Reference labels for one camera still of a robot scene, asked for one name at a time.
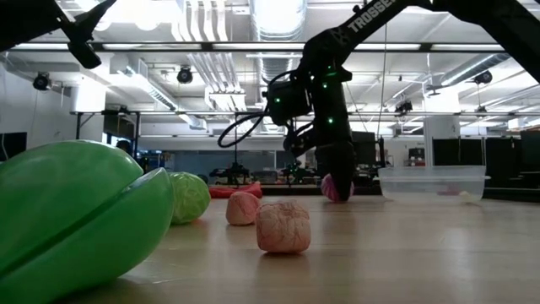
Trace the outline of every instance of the clear plastic container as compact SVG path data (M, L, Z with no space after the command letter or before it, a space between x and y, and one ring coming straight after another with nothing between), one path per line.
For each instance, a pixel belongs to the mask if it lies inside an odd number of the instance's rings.
M482 199L485 166L379 169L382 195L395 201L466 202Z

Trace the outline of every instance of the green lettuce ball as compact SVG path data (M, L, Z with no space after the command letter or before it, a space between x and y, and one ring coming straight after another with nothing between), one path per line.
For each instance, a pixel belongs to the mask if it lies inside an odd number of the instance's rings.
M170 181L174 191L174 213L172 224L190 223L203 215L210 204L207 184L190 173L171 173Z

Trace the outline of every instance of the green ball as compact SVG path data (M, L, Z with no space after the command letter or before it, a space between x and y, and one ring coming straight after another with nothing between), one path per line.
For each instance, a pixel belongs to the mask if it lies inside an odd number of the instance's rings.
M210 204L210 192L206 183L190 173L172 173L170 181L175 193L172 224L192 222L203 215Z
M169 174L89 141L0 165L0 303L48 303L141 263L170 226Z

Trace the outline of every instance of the pink brain-shaped ball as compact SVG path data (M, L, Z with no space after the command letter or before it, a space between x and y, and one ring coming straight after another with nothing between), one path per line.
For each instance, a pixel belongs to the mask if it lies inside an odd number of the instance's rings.
M264 204L256 212L256 241L261 250L299 253L311 243L310 215L294 200Z
M225 216L231 225L251 225L255 222L261 201L251 193L237 192L230 196Z
M341 199L339 198L338 190L336 190L336 187L334 186L334 181L330 174L327 174L322 179L321 191L322 191L322 194L324 194L324 196L326 196L331 201L333 202L341 201ZM351 182L350 195L352 196L353 194L354 194L354 184Z

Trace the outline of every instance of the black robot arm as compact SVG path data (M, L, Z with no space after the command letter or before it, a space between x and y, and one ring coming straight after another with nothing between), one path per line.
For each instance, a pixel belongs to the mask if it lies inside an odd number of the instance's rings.
M268 84L268 92L263 94L267 108L257 115L257 123L263 116L270 116L276 125L287 127L289 133L283 146L294 156L316 147L317 161L325 164L342 200L348 199L355 171L342 87L342 82L351 80L352 74L342 65L358 44L408 6L448 11L463 21L482 26L540 81L540 21L516 0L373 0L362 8L354 7L354 16L345 23L324 30L305 43L300 65L294 71L282 73ZM295 117L312 111L312 129L301 133L292 128Z
M313 69L321 58L332 59L341 67L354 48L373 35L408 6L429 8L429 0L377 0L360 8L343 24L322 31L309 39L304 46L297 71Z

